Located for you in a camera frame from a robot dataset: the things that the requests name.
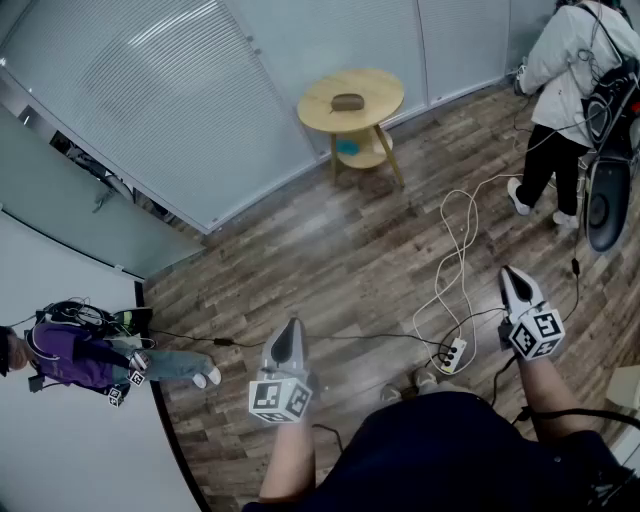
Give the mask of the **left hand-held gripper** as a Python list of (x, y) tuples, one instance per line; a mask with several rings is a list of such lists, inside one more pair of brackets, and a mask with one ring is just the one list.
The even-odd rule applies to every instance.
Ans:
[(313, 372), (301, 369), (306, 333), (299, 318), (290, 318), (269, 337), (262, 351), (263, 367), (249, 382), (248, 412), (269, 424), (300, 423), (319, 389)]

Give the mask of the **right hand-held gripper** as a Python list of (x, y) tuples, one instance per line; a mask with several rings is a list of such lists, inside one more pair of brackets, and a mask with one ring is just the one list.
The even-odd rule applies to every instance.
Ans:
[(537, 282), (518, 268), (503, 266), (499, 285), (509, 314), (498, 327), (502, 349), (512, 349), (524, 360), (550, 356), (565, 337), (558, 310), (544, 301)]

